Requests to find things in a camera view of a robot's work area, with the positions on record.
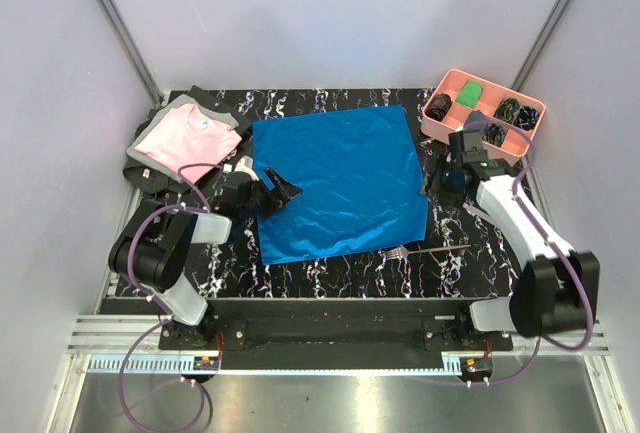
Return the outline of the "blue satin napkin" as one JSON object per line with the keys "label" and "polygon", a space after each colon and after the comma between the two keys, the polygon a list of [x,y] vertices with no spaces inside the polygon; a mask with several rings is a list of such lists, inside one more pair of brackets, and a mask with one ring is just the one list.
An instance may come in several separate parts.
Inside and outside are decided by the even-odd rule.
{"label": "blue satin napkin", "polygon": [[421,241],[429,200],[399,105],[303,114],[253,125],[256,172],[273,168],[299,197],[258,223],[266,265]]}

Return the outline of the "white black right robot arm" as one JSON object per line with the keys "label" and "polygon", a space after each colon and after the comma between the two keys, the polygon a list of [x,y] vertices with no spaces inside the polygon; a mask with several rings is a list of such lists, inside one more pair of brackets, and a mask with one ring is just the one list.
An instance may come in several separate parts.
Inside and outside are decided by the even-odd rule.
{"label": "white black right robot arm", "polygon": [[473,302],[454,324],[466,349],[490,332],[543,338],[565,351],[584,349],[596,320],[600,263],[557,235],[524,193],[523,176],[504,159],[492,159],[483,132],[473,126],[449,136],[449,151],[437,160],[425,188],[455,205],[474,200],[507,240],[521,273],[508,298]]}

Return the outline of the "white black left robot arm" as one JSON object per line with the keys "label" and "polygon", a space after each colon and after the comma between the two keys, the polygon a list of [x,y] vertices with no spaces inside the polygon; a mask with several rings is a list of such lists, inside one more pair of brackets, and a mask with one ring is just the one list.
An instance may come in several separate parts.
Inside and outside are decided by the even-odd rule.
{"label": "white black left robot arm", "polygon": [[111,247],[109,269],[181,324],[181,337],[193,348],[208,347],[216,325],[212,309],[184,273],[190,247],[225,244],[248,218],[268,220],[303,193],[273,168],[264,172],[269,183],[248,166],[235,168],[211,212],[143,200]]}

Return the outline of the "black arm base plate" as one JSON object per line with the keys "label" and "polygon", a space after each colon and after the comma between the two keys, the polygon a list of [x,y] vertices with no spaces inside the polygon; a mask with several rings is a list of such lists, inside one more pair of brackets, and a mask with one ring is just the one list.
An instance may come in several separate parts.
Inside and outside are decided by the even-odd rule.
{"label": "black arm base plate", "polygon": [[166,351],[222,348],[222,367],[267,374],[445,369],[445,353],[510,352],[511,336],[476,333],[459,299],[222,299],[204,326],[170,325]]}

